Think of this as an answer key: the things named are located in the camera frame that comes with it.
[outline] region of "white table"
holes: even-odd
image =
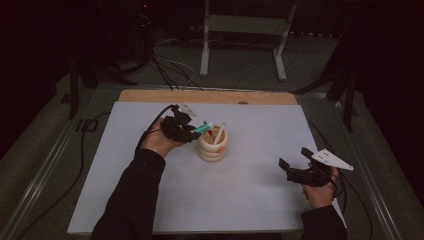
[[[168,97],[174,94],[164,93]],[[231,95],[204,94],[223,96],[224,102],[225,96]],[[177,93],[175,98],[184,95],[190,93]],[[261,95],[269,97],[265,93],[243,96],[247,100]],[[139,137],[167,105],[165,102],[115,104],[70,222],[69,233],[91,233],[119,177],[131,162]],[[300,214],[309,210],[308,202],[301,186],[288,182],[286,174],[278,167],[278,158],[282,157],[292,167],[307,168],[308,160],[300,154],[301,148],[317,150],[301,107],[263,103],[189,103],[189,106],[197,112],[191,122],[194,126],[202,125],[203,120],[226,122],[229,152],[221,162],[208,163],[200,159],[196,142],[192,142],[167,156],[159,186],[154,233],[273,232],[303,228]],[[339,211],[337,202],[334,205]]]

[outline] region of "black cable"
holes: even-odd
[[[186,65],[186,64],[182,64],[182,63],[178,63],[178,64],[182,64],[183,66],[186,66],[187,68],[190,68],[192,71],[193,71],[193,73],[194,73],[194,75],[191,77],[191,78],[189,78],[189,76],[187,75],[187,73],[181,68],[181,67],[179,67],[178,66],[178,64],[177,64],[177,62],[174,62],[174,61],[171,61],[171,60],[168,60],[168,59],[166,59],[166,58],[164,58],[163,56],[161,56],[161,55],[159,55],[159,54],[157,54],[157,52],[156,51],[154,51],[154,55],[156,55],[160,60],[163,60],[163,61],[165,61],[165,62],[168,62],[168,63],[170,63],[170,64],[172,64],[173,66],[175,66],[176,68],[178,68],[181,72],[179,72],[179,71],[177,71],[177,70],[175,70],[175,69],[173,69],[173,68],[170,68],[170,67],[167,67],[167,68],[169,68],[169,69],[171,69],[171,70],[173,70],[173,71],[176,71],[177,73],[179,73],[179,74],[181,74],[181,75],[183,75],[183,76],[185,76],[186,77],[186,83],[184,84],[184,86],[183,86],[183,88],[181,89],[182,91],[184,91],[186,88],[187,88],[187,86],[188,86],[188,84],[190,83],[190,82],[192,82],[197,88],[199,88],[201,91],[204,91],[200,86],[199,86],[199,84],[197,84],[194,80],[193,80],[193,78],[196,76],[196,73],[195,73],[195,70],[193,69],[193,68],[191,68],[190,66],[188,66],[188,65]]]
[[[110,112],[107,113],[102,113],[100,115],[98,115],[97,117],[93,118],[92,120],[90,120],[86,127],[84,127],[82,129],[82,136],[81,136],[81,142],[80,142],[80,148],[81,148],[81,156],[80,156],[80,170],[78,172],[77,177],[75,178],[74,182],[71,184],[71,186],[68,187],[68,189],[55,201],[53,202],[52,205],[50,205],[50,207],[48,207],[44,212],[42,212],[36,219],[34,219],[23,231],[21,231],[21,233],[19,234],[19,236],[17,237],[17,239],[22,239],[22,237],[25,236],[25,234],[32,228],[34,227],[34,225],[40,221],[41,218],[43,218],[48,212],[50,212],[60,201],[62,201],[70,192],[71,190],[75,187],[75,185],[78,183],[79,179],[82,176],[82,173],[84,171],[84,137],[85,137],[85,133],[86,130],[88,129],[88,127],[97,119],[99,119],[100,117],[103,117],[105,115],[110,114]]]
[[[165,76],[163,70],[160,68],[159,63],[153,58],[153,62],[156,64],[157,69],[160,73],[160,75],[162,76],[163,80],[165,81],[165,83],[169,86],[169,88],[171,90],[174,90],[174,88],[172,87],[171,83],[169,82],[169,79]]]
[[[173,66],[175,66],[176,68],[178,68],[178,70],[177,69],[174,69],[174,68],[171,68],[171,67],[169,67],[169,66],[166,66],[165,64],[163,64],[163,63],[160,63],[160,62],[158,62],[158,64],[159,65],[161,65],[162,67],[164,67],[164,68],[167,68],[167,69],[169,69],[169,70],[171,70],[171,71],[173,71],[173,72],[175,72],[175,73],[178,73],[178,74],[180,74],[181,76],[183,76],[183,77],[185,77],[187,80],[188,79],[190,79],[189,78],[189,76],[187,75],[187,73],[182,69],[182,68],[180,68],[177,64],[175,64],[175,63],[171,63]]]

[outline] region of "cable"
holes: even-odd
[[[194,82],[193,81],[193,79],[194,79],[194,77],[196,76],[196,70],[194,70],[192,67],[190,67],[190,66],[188,66],[187,64],[184,64],[184,63],[181,63],[181,62],[176,62],[176,61],[171,61],[171,60],[168,60],[168,59],[165,59],[164,57],[162,57],[162,56],[160,56],[157,52],[156,52],[156,50],[155,49],[153,49],[153,53],[155,54],[155,56],[156,57],[158,57],[159,59],[161,59],[161,60],[163,60],[163,61],[165,61],[165,62],[168,62],[168,63],[171,63],[171,64],[173,64],[174,66],[177,66],[177,65],[181,65],[181,66],[184,66],[184,67],[186,67],[186,68],[188,68],[188,69],[190,69],[192,72],[193,72],[193,76],[190,78],[190,79],[187,79],[187,81],[186,81],[186,83],[184,84],[184,87],[182,88],[182,91],[184,91],[185,89],[186,89],[186,87],[188,86],[188,84],[190,83],[190,82],[193,82],[200,90],[202,90],[203,91],[203,89],[196,83],[196,82]]]
[[[25,234],[32,228],[34,227],[35,224],[37,224],[38,221],[40,221],[41,218],[43,218],[48,212],[50,212],[57,204],[59,204],[60,201],[62,201],[70,192],[71,190],[75,187],[75,185],[78,183],[79,179],[82,176],[82,173],[84,171],[84,137],[85,137],[85,133],[86,130],[88,129],[88,127],[97,119],[99,119],[100,117],[103,117],[105,115],[110,114],[110,112],[107,113],[103,113],[98,115],[97,117],[93,118],[92,120],[90,120],[90,122],[88,122],[88,124],[86,125],[86,127],[84,127],[82,129],[82,136],[81,136],[81,142],[80,142],[80,149],[81,149],[81,156],[80,156],[80,170],[78,172],[77,177],[75,178],[75,180],[73,181],[73,183],[71,184],[71,186],[68,187],[68,189],[55,201],[53,202],[53,204],[51,204],[44,212],[42,212],[37,218],[35,218],[23,231],[21,231],[21,233],[19,234],[19,236],[17,237],[17,239],[22,239],[22,237],[25,236]]]
[[[296,46],[296,51],[294,52],[294,57],[289,62],[289,64],[287,64],[287,66],[284,68],[284,71],[280,74],[280,76],[278,76],[278,79],[280,79],[287,72],[287,70],[290,68],[290,66],[294,62],[294,60],[296,60],[296,57],[297,57],[297,54],[298,54],[299,48],[300,48],[300,43],[302,42],[303,38],[304,37],[300,37],[300,40],[299,40],[299,42],[297,43],[297,46]],[[278,81],[277,84],[275,84],[275,86],[272,88],[272,91],[271,92],[274,92],[275,91],[275,88],[277,88],[278,84],[280,84],[280,83],[284,83],[284,82]]]
[[[178,84],[174,82],[173,80],[169,79],[168,75],[162,70],[162,68],[159,66],[159,63],[156,61],[156,59],[153,58],[152,60],[156,64],[156,67],[157,67],[156,69],[159,71],[160,75],[162,76],[165,83],[169,86],[169,88],[171,90],[174,90],[174,88],[171,85],[171,81],[172,81],[178,89]]]

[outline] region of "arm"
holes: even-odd
[[[336,182],[339,175],[337,168],[332,167],[331,173],[333,182]],[[303,191],[312,210],[302,214],[302,240],[347,239],[343,221],[332,205],[333,184],[330,182],[322,187],[303,185]]]
[[[161,121],[152,130],[159,129]],[[181,145],[167,139],[161,131],[147,135],[123,172],[91,239],[150,239],[164,158]]]

